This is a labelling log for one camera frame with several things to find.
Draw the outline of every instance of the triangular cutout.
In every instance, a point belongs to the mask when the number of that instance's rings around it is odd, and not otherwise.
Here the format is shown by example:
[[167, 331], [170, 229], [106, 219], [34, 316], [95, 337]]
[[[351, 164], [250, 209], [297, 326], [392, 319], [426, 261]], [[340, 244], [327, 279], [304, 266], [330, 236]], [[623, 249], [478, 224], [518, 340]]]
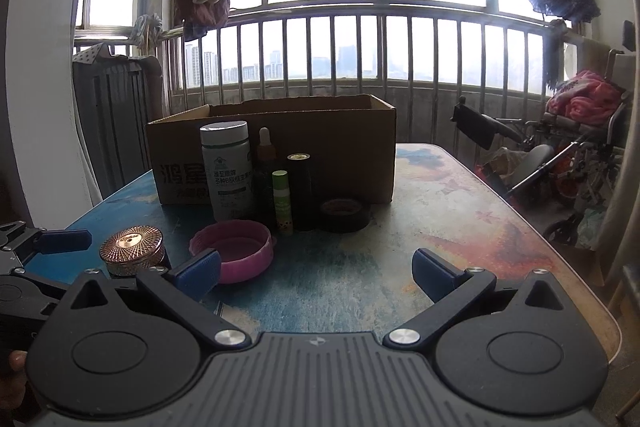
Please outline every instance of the triangular cutout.
[[545, 281], [534, 282], [525, 304], [534, 308], [546, 308], [547, 310], [560, 311], [564, 309], [556, 293]]
[[97, 281], [88, 281], [78, 292], [78, 296], [71, 305], [72, 310], [95, 308], [108, 304], [107, 297], [102, 293], [102, 288]]

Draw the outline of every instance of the silver pivot bolt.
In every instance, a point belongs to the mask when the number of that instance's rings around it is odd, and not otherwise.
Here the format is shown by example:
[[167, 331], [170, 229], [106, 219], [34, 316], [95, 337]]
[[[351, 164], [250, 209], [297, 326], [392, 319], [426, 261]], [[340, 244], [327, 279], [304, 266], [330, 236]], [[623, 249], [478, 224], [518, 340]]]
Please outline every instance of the silver pivot bolt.
[[408, 328], [398, 328], [397, 330], [389, 333], [389, 340], [395, 344], [402, 344], [407, 346], [408, 344], [415, 344], [420, 340], [420, 333]]
[[246, 335], [238, 330], [222, 330], [213, 339], [223, 346], [237, 346], [244, 342]]

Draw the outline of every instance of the blue painted table surface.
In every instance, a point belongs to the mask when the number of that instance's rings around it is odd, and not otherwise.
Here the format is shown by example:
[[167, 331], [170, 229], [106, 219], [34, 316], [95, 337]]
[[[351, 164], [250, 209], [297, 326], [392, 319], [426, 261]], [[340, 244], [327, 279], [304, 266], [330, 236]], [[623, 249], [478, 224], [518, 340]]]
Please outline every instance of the blue painted table surface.
[[[86, 268], [106, 273], [100, 245], [134, 225], [160, 229], [177, 266], [189, 256], [191, 237], [210, 223], [210, 206], [160, 205], [148, 172], [68, 227], [90, 230], [89, 250], [38, 254], [27, 270], [67, 283]], [[363, 330], [381, 337], [431, 304], [412, 279], [417, 248], [430, 248], [458, 267], [491, 269], [505, 279], [519, 279], [535, 267], [551, 270], [609, 358], [618, 352], [618, 324], [571, 267], [468, 169], [426, 144], [398, 144], [393, 202], [374, 206], [366, 228], [280, 236], [264, 273], [214, 288], [203, 304], [254, 338], [259, 331]]]

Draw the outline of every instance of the pink blanket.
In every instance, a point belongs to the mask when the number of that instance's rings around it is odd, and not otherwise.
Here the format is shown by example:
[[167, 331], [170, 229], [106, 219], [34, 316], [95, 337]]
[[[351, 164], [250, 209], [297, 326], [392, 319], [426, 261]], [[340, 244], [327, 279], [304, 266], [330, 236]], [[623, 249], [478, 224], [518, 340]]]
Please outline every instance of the pink blanket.
[[581, 71], [562, 84], [546, 103], [551, 114], [587, 125], [606, 123], [620, 105], [620, 91], [593, 71]]

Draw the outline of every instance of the pink plastic lid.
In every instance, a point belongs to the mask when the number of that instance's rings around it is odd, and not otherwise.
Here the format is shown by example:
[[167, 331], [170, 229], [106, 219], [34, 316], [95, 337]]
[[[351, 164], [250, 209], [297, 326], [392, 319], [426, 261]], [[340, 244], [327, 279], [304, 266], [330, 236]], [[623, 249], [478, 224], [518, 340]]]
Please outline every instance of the pink plastic lid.
[[197, 255], [206, 248], [215, 248], [222, 258], [219, 284], [252, 279], [273, 260], [269, 229], [245, 219], [221, 221], [197, 232], [189, 242], [189, 252]]

